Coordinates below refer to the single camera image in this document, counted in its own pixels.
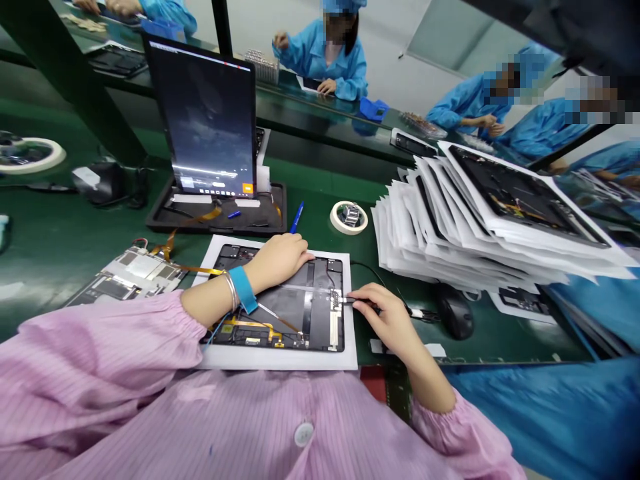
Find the plastic bin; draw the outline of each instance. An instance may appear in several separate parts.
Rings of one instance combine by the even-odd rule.
[[[366,97],[360,100],[360,113],[369,120],[382,121],[388,111],[389,106],[382,100],[372,102]]]
[[[186,42],[185,28],[177,23],[170,22],[164,19],[157,19],[154,21],[147,19],[140,19],[140,25],[145,32],[158,37],[168,38],[169,40],[176,40],[180,42]]]

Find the blue pen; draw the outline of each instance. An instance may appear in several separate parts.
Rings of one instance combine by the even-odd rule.
[[[302,215],[302,209],[305,207],[305,203],[302,202],[300,204],[300,208],[298,208],[298,213],[295,214],[295,220],[293,221],[293,225],[291,226],[290,233],[295,233],[298,228],[298,220],[300,220],[300,215]]]

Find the masking tape roll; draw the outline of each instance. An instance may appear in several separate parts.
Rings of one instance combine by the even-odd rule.
[[[360,212],[360,216],[362,218],[362,224],[358,225],[357,227],[350,227],[342,223],[340,218],[338,218],[338,210],[340,210],[340,208],[342,207],[356,207]],[[369,224],[369,218],[365,213],[365,211],[362,210],[360,205],[356,205],[354,202],[350,202],[350,201],[340,201],[336,203],[333,206],[333,209],[331,210],[330,218],[331,218],[331,224],[334,226],[334,228],[338,230],[338,232],[344,233],[345,235],[358,235],[359,233],[362,233],[364,229],[367,228],[367,225]]]
[[[0,173],[6,175],[22,175],[24,173],[36,173],[42,170],[48,170],[62,162],[67,152],[56,142],[39,138],[24,138],[24,142],[32,141],[41,143],[51,148],[51,154],[40,161],[30,162],[25,165],[0,165]]]

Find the computer mouse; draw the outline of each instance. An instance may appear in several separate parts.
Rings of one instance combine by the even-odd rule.
[[[104,161],[76,168],[71,177],[78,192],[94,205],[125,196],[125,172],[116,162]]]
[[[438,315],[449,334],[466,340],[473,334],[473,314],[464,295],[446,283],[435,286]]]

